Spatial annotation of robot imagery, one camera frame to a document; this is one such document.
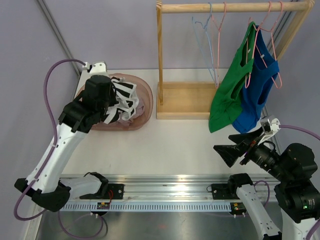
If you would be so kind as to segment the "green tank top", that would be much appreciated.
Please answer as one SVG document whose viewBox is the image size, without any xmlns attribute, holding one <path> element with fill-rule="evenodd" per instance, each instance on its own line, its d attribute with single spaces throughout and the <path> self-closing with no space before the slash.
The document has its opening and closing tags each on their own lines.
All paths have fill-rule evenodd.
<svg viewBox="0 0 320 240">
<path fill-rule="evenodd" d="M 210 133 L 214 133 L 230 124 L 242 112 L 241 91 L 245 85 L 246 75 L 253 70 L 251 53 L 247 52 L 255 41 L 254 21 L 250 22 L 243 41 L 237 49 L 232 63 L 213 97 L 208 120 Z"/>
</svg>

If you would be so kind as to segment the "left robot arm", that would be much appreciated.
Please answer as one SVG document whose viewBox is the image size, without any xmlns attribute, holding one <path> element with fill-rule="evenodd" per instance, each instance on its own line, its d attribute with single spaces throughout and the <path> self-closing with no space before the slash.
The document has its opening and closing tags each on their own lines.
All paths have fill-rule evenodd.
<svg viewBox="0 0 320 240">
<path fill-rule="evenodd" d="M 79 95 L 63 108 L 52 143 L 39 164 L 28 177 L 16 180 L 17 190 L 51 212 L 58 212 L 71 199 L 103 199 L 108 194 L 109 181 L 97 172 L 68 181 L 61 180 L 61 174 L 92 127 L 107 118 L 108 107 L 117 102 L 116 84 L 122 81 L 118 77 L 92 75 L 85 82 Z"/>
</svg>

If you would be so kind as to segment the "pink tank top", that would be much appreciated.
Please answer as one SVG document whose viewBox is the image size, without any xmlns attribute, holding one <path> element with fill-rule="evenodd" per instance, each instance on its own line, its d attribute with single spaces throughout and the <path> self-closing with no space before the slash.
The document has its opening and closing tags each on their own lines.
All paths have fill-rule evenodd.
<svg viewBox="0 0 320 240">
<path fill-rule="evenodd" d="M 137 107 L 135 108 L 135 113 L 132 113 L 130 118 L 127 112 L 122 111 L 120 112 L 119 119 L 116 122 L 121 124 L 122 126 L 128 127 L 134 122 L 136 118 L 140 117 L 145 112 L 145 104 L 141 98 L 139 98 L 138 101 L 139 102 Z"/>
</svg>

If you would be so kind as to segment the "light blue wire hanger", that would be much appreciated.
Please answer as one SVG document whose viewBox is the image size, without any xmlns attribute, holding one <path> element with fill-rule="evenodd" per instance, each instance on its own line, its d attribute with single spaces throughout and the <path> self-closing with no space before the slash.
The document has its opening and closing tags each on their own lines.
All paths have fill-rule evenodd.
<svg viewBox="0 0 320 240">
<path fill-rule="evenodd" d="M 200 50 L 203 62 L 209 72 L 212 81 L 219 85 L 218 74 L 215 69 L 214 50 L 212 40 L 209 36 L 210 20 L 213 16 L 212 4 L 209 2 L 209 13 L 205 21 L 199 21 L 194 16 L 191 17 L 192 29 L 195 35 L 197 46 Z"/>
</svg>

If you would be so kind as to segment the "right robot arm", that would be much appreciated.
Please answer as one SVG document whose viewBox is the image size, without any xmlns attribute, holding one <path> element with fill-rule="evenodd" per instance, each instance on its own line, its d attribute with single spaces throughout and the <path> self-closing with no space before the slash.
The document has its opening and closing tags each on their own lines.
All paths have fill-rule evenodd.
<svg viewBox="0 0 320 240">
<path fill-rule="evenodd" d="M 274 187 L 275 197 L 282 215 L 279 229 L 257 197 L 257 192 L 247 173 L 231 175 L 227 193 L 239 198 L 251 218 L 260 240 L 310 240 L 320 226 L 320 192 L 311 177 L 318 169 L 311 148 L 290 144 L 282 154 L 269 139 L 276 131 L 259 128 L 255 131 L 230 135 L 233 145 L 214 145 L 228 167 L 242 157 L 241 165 L 252 161 L 279 181 Z"/>
</svg>

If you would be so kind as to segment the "black white striped tank top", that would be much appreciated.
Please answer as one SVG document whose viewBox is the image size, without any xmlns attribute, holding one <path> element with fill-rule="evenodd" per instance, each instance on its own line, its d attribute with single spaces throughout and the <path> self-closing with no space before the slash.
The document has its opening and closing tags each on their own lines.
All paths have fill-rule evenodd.
<svg viewBox="0 0 320 240">
<path fill-rule="evenodd" d="M 112 77 L 111 82 L 115 101 L 107 108 L 103 122 L 112 124 L 119 120 L 129 121 L 137 113 L 140 102 L 136 91 L 137 85 L 117 77 Z"/>
</svg>

